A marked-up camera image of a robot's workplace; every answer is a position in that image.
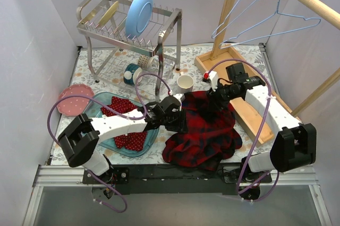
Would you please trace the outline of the red plaid skirt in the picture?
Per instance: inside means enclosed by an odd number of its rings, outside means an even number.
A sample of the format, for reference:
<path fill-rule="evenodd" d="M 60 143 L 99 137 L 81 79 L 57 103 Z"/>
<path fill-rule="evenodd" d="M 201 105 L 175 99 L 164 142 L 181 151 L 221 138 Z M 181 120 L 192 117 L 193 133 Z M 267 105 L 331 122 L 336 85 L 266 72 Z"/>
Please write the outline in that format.
<path fill-rule="evenodd" d="M 207 102 L 206 91 L 185 94 L 182 108 L 186 110 L 188 132 L 175 133 L 165 142 L 165 162 L 216 171 L 221 160 L 231 158 L 242 147 L 242 138 L 234 129 L 233 106 L 229 104 L 220 119 L 209 123 L 204 117 Z"/>

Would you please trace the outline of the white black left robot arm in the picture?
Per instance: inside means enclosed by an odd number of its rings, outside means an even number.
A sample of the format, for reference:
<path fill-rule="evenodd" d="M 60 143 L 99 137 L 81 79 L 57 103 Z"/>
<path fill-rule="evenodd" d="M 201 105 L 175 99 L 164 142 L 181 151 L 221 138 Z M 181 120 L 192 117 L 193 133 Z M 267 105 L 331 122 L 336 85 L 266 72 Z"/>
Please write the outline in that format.
<path fill-rule="evenodd" d="M 76 116 L 58 137 L 59 146 L 71 168 L 82 166 L 95 174 L 103 184 L 112 180 L 110 161 L 96 151 L 96 146 L 110 138 L 129 133 L 142 133 L 164 126 L 172 132 L 187 132 L 182 93 L 169 95 L 161 102 L 150 102 L 124 114 L 90 118 Z"/>

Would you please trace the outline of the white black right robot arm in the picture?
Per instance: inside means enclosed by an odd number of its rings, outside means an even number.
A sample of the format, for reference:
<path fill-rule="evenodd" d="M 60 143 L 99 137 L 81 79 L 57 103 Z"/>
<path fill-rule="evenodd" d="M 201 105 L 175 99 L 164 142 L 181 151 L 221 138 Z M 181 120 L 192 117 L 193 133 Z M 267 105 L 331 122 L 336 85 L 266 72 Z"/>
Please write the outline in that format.
<path fill-rule="evenodd" d="M 283 173 L 315 163 L 317 131 L 312 124 L 304 124 L 293 117 L 272 95 L 271 86 L 263 74 L 249 76 L 244 60 L 226 67 L 228 84 L 221 84 L 212 68 L 203 75 L 203 81 L 211 85 L 209 97 L 217 108 L 231 100 L 241 98 L 262 117 L 258 132 L 268 124 L 275 140 L 269 152 L 249 153 L 241 163 L 239 180 L 255 181 L 272 170 Z"/>

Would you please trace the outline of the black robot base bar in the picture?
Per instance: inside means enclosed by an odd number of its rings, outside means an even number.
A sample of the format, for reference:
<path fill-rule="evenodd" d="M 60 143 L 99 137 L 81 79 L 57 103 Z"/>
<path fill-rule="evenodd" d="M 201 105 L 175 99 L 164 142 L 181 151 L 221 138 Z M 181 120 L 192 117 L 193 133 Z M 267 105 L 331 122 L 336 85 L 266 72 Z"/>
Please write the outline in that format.
<path fill-rule="evenodd" d="M 236 195 L 239 162 L 221 162 L 216 171 L 170 164 L 116 165 L 104 180 L 123 195 L 219 193 Z"/>

